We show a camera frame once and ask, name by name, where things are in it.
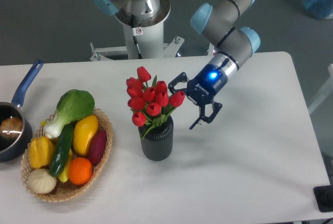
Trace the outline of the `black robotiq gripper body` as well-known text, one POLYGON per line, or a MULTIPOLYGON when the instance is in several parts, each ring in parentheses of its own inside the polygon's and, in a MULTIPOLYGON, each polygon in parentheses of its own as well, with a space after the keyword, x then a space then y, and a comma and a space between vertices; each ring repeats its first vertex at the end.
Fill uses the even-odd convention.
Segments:
POLYGON ((227 83, 227 76, 212 64, 207 64, 186 88, 186 96, 197 106, 205 106, 213 102, 216 94, 227 83))

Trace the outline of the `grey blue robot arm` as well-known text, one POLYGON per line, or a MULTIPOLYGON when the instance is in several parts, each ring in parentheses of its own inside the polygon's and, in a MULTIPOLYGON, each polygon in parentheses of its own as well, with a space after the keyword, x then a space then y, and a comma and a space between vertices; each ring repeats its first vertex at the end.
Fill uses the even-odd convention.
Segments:
MULTIPOLYGON (((122 24, 129 59, 162 58, 167 53, 163 43, 163 24, 170 14, 170 0, 92 0, 106 15, 115 16, 122 24)), ((219 0, 212 6, 202 4, 193 14, 190 24, 203 35, 215 50, 215 55, 193 78, 177 76, 176 84, 186 84, 183 92, 199 108, 197 123, 210 123, 222 105, 214 97, 260 46, 258 34, 248 28, 237 29, 234 22, 255 0, 219 0)))

